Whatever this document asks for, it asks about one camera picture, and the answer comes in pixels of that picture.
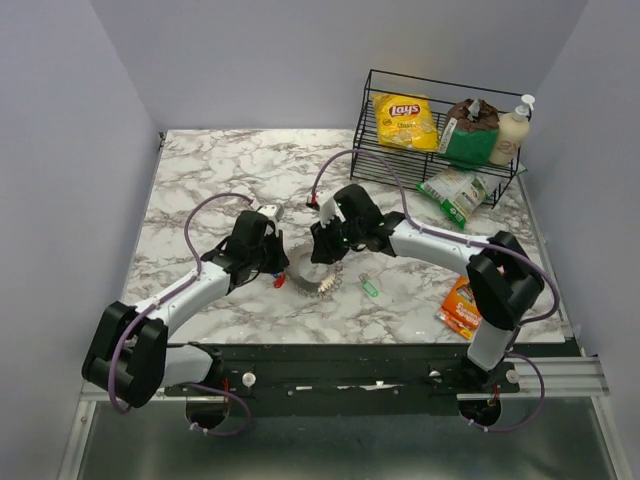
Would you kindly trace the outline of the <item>green key tag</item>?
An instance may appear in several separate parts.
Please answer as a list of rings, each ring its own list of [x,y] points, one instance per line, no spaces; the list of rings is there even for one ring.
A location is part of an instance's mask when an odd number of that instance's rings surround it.
[[[360,274],[359,280],[360,280],[361,288],[369,297],[377,298],[379,296],[378,289],[371,282],[370,276],[367,273]]]

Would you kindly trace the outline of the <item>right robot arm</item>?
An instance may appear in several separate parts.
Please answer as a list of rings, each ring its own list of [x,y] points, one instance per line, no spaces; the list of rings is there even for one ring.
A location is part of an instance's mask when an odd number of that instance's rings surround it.
[[[406,213],[382,213],[356,184],[340,189],[319,207],[319,219],[310,231],[315,264],[332,265],[350,251],[368,250],[424,261],[466,277],[481,322],[459,371],[462,384],[474,392],[494,383],[495,368],[516,327],[544,289],[537,265],[512,234],[500,231],[484,239],[429,229]]]

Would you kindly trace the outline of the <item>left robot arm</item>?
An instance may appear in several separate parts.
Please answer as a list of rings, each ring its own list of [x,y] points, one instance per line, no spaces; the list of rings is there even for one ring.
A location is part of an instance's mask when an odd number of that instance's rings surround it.
[[[180,280],[133,305],[120,301],[102,313],[81,368],[83,379],[106,391],[118,408],[139,408],[157,390],[189,384],[201,395],[222,380],[221,355],[199,343],[170,345],[170,337],[211,303],[255,280],[282,273],[288,260],[279,205],[245,210],[213,250]]]

